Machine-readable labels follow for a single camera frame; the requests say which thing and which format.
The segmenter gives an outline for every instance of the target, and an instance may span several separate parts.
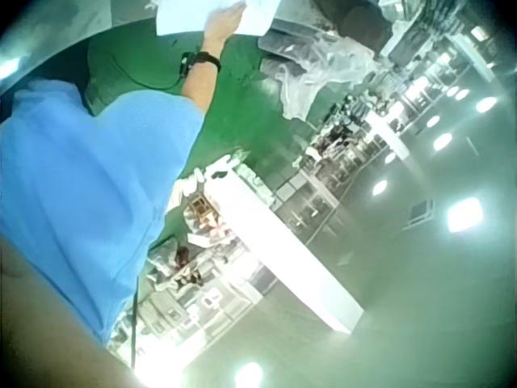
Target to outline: plastic bag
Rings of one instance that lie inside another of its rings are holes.
[[[373,51],[349,38],[269,31],[258,39],[258,46],[291,60],[265,59],[261,64],[263,73],[282,82],[280,98],[284,117],[289,120],[296,117],[305,121],[317,93],[328,82],[347,82],[353,87],[379,68]]]

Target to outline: person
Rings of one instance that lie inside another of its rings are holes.
[[[213,12],[201,51],[220,58],[245,8]],[[17,92],[0,125],[2,368],[17,385],[138,386],[103,349],[212,102],[206,58],[181,96],[134,91],[98,117],[65,82]]]

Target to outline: white beam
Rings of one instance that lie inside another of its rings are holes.
[[[322,321],[337,331],[354,329],[363,308],[233,171],[204,190],[255,257]]]

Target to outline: blue sleeve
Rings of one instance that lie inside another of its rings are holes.
[[[98,120],[106,130],[118,131],[149,196],[160,204],[168,201],[203,126],[203,111],[181,96],[134,91],[120,96]],[[167,198],[158,199],[159,193]]]

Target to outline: ceiling light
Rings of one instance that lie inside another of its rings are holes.
[[[9,61],[5,61],[0,65],[0,79],[4,79],[13,74],[19,65],[20,58],[10,59]]]
[[[429,85],[429,80],[427,77],[422,76],[414,82],[414,85],[422,91],[427,87],[427,85]]]
[[[391,163],[393,160],[395,160],[395,158],[396,158],[396,157],[397,157],[397,155],[396,155],[394,152],[392,152],[391,154],[389,154],[389,155],[386,157],[386,159],[385,159],[385,163],[386,163],[386,164]]]
[[[461,99],[464,99],[464,98],[467,96],[467,94],[468,94],[469,92],[470,92],[470,90],[469,90],[469,89],[463,89],[460,93],[458,93],[458,94],[456,95],[456,97],[455,97],[455,98],[456,98],[458,101],[460,101]]]
[[[447,53],[443,53],[442,55],[439,56],[437,62],[441,63],[442,65],[446,65],[450,61],[451,61],[451,56]]]
[[[492,107],[497,102],[498,100],[495,97],[487,97],[485,99],[482,99],[479,103],[477,103],[476,109],[480,113],[485,113],[492,109]]]
[[[436,151],[440,151],[441,149],[445,148],[447,144],[449,144],[452,140],[452,135],[450,133],[444,133],[442,136],[438,137],[435,142],[433,143],[433,146],[435,147]]]
[[[483,209],[477,198],[468,198],[453,205],[448,211],[448,226],[452,233],[461,232],[479,224]]]
[[[432,118],[427,121],[427,127],[434,127],[436,124],[438,124],[439,116],[433,116]]]
[[[235,376],[235,388],[259,388],[263,371],[259,364],[250,362],[244,365]]]
[[[387,186],[388,186],[388,182],[386,180],[381,180],[373,188],[372,194],[374,196],[378,196],[379,194],[381,194],[386,189]]]
[[[391,123],[393,120],[395,120],[397,117],[400,117],[400,115],[404,112],[404,105],[397,101],[392,105],[392,107],[388,110],[388,114],[385,116],[385,120],[387,123]]]
[[[452,87],[451,89],[449,89],[447,91],[447,97],[452,97],[453,95],[455,95],[458,92],[459,89],[460,88],[458,86]]]
[[[472,35],[474,35],[474,38],[482,42],[483,40],[486,40],[488,38],[488,35],[486,35],[486,32],[483,28],[477,26],[472,29],[470,32]]]

